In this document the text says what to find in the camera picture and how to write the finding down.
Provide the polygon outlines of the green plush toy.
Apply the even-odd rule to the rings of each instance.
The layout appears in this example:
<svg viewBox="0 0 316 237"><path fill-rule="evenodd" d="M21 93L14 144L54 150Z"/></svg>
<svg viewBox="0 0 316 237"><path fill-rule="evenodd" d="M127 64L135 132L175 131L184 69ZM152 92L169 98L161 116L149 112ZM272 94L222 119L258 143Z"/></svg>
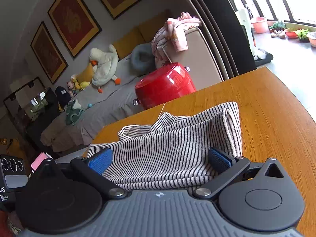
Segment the green plush toy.
<svg viewBox="0 0 316 237"><path fill-rule="evenodd" d="M77 99L71 100L66 107L66 125L75 125L84 111Z"/></svg>

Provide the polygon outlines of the pink doll plush toy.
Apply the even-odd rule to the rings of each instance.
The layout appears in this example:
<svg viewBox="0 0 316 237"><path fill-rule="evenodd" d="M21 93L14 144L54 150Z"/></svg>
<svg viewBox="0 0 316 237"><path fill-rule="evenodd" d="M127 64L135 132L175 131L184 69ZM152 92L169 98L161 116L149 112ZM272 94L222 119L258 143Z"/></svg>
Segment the pink doll plush toy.
<svg viewBox="0 0 316 237"><path fill-rule="evenodd" d="M70 94L71 97L74 97L75 95L77 95L77 89L75 87L75 84L72 81L67 82L67 87L68 87L68 92Z"/></svg>

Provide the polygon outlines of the dark curtain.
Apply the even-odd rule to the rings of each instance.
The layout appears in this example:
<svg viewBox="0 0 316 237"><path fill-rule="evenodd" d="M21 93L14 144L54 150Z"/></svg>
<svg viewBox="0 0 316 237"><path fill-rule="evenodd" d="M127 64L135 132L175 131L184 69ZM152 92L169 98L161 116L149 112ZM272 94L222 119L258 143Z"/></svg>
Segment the dark curtain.
<svg viewBox="0 0 316 237"><path fill-rule="evenodd" d="M202 21L206 38L224 80L256 69L244 30L228 0L188 0Z"/></svg>

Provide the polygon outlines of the striped beige knit garment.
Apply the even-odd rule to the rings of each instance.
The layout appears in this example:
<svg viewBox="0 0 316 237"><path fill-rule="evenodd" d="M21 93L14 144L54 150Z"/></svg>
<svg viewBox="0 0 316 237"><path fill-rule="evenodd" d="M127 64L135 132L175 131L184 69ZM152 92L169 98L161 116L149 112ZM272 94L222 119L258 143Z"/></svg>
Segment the striped beige knit garment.
<svg viewBox="0 0 316 237"><path fill-rule="evenodd" d="M119 140L91 144L88 157L113 151L102 176L131 190L196 189L217 176L208 160L211 147L232 157L242 155L239 107L225 102L194 116L164 112L152 125L129 125Z"/></svg>

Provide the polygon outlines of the pink metal basin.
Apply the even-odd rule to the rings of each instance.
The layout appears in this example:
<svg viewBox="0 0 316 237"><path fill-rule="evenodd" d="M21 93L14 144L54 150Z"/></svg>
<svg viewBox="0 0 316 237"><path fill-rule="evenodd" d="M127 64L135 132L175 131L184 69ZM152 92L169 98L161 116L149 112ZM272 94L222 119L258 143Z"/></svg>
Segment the pink metal basin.
<svg viewBox="0 0 316 237"><path fill-rule="evenodd" d="M313 48L316 48L316 32L308 32L307 35L309 43Z"/></svg>

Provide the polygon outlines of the green plant tray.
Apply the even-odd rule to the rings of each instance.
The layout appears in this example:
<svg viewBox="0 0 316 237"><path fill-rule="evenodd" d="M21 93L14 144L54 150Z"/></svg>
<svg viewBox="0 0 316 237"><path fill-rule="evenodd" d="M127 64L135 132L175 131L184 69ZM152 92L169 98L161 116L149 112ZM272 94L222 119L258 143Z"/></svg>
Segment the green plant tray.
<svg viewBox="0 0 316 237"><path fill-rule="evenodd" d="M309 29L298 29L296 31L296 35L301 43L309 42L308 33L309 33Z"/></svg>

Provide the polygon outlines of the black shelf unit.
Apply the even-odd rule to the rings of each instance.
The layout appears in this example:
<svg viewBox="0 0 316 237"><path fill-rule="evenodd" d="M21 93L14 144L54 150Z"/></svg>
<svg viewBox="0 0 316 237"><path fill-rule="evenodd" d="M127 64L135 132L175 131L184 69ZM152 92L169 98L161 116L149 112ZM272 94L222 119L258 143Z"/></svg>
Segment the black shelf unit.
<svg viewBox="0 0 316 237"><path fill-rule="evenodd" d="M57 96L37 76L3 99L8 117L23 140L36 152L53 153L41 134L60 114Z"/></svg>

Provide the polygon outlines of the white goose plush toy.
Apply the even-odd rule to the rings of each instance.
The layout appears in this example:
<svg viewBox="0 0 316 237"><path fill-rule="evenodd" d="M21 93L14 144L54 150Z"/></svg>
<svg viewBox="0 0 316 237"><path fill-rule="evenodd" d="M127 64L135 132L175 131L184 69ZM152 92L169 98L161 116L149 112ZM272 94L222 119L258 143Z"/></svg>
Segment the white goose plush toy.
<svg viewBox="0 0 316 237"><path fill-rule="evenodd" d="M109 52L103 52L98 48L90 50L89 61L94 71L92 84L97 87L99 93L103 93L101 87L110 80L113 80L115 85L120 84L120 78L115 75L118 60L117 51L112 44L109 45Z"/></svg>

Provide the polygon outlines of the red round stool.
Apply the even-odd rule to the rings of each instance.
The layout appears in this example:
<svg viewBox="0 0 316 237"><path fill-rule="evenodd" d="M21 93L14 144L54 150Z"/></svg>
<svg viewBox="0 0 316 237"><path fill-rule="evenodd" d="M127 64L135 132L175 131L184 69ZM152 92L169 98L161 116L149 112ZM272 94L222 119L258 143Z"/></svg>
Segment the red round stool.
<svg viewBox="0 0 316 237"><path fill-rule="evenodd" d="M190 68L180 63L165 65L146 75L135 85L134 106L145 110L196 91Z"/></svg>

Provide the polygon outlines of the yellow sofa cushion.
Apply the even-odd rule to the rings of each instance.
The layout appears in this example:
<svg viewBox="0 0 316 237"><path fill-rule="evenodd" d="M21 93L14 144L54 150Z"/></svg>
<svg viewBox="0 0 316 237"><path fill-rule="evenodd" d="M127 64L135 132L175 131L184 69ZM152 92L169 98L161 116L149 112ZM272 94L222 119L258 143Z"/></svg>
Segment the yellow sofa cushion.
<svg viewBox="0 0 316 237"><path fill-rule="evenodd" d="M128 56L133 49L145 43L145 40L137 27L131 29L126 35L113 43L119 59L123 59Z"/></svg>
<svg viewBox="0 0 316 237"><path fill-rule="evenodd" d="M170 18L170 16L171 12L167 9L137 26L146 43L153 40L157 31L164 26L166 20Z"/></svg>

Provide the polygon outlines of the black penguin plush toy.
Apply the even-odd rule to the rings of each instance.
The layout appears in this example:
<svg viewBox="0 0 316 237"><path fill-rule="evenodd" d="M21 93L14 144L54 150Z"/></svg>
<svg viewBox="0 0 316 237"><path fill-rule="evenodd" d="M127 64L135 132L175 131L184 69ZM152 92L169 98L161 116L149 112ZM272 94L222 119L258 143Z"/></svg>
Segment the black penguin plush toy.
<svg viewBox="0 0 316 237"><path fill-rule="evenodd" d="M61 86L58 86L56 88L55 94L57 96L60 107L64 109L64 107L67 106L68 102L70 102L71 95L64 87Z"/></svg>

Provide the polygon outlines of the red plastic basin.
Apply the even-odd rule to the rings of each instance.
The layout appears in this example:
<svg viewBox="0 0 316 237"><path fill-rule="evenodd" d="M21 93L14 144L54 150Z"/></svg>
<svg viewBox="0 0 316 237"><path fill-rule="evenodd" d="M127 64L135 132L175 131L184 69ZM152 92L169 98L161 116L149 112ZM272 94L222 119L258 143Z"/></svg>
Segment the red plastic basin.
<svg viewBox="0 0 316 237"><path fill-rule="evenodd" d="M298 35L297 32L299 31L296 27L287 28L284 30L286 36L288 39L297 39Z"/></svg>

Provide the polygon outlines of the yellow duck plush toy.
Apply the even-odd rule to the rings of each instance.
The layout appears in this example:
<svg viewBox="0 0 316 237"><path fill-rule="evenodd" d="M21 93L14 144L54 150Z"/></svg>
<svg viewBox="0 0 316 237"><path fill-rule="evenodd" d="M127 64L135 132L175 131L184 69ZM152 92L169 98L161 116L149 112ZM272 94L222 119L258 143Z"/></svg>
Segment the yellow duck plush toy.
<svg viewBox="0 0 316 237"><path fill-rule="evenodd" d="M90 82L83 81L79 84L80 90L84 90L90 85Z"/></svg>

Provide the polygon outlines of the grey neck pillow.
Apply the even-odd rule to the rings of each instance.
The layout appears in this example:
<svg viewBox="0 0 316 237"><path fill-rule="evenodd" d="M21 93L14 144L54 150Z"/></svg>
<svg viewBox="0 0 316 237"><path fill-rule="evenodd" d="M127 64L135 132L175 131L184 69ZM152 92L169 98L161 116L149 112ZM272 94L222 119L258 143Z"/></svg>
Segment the grey neck pillow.
<svg viewBox="0 0 316 237"><path fill-rule="evenodd" d="M156 69L155 56L152 53L151 44L137 45L131 53L130 64L132 71L138 76L154 71Z"/></svg>

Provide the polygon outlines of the beige sofa with grey cover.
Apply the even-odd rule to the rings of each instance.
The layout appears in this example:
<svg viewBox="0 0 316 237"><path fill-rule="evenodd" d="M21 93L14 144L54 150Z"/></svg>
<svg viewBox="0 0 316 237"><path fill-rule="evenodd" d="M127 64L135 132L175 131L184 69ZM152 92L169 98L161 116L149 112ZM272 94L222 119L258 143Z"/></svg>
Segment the beige sofa with grey cover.
<svg viewBox="0 0 316 237"><path fill-rule="evenodd" d="M193 28L185 35L188 50L177 52L171 42L162 47L168 60L190 68L189 74L197 90L223 81L200 29ZM92 86L80 92L75 100L85 110L83 115L74 125L67 125L66 114L61 113L41 133L41 143L51 147L53 152L66 151L81 144L89 145L104 126L141 112L142 106L132 104L136 98L134 87L141 78L132 72L129 56L118 63L117 73L123 78L120 85L108 82L101 94Z"/></svg>

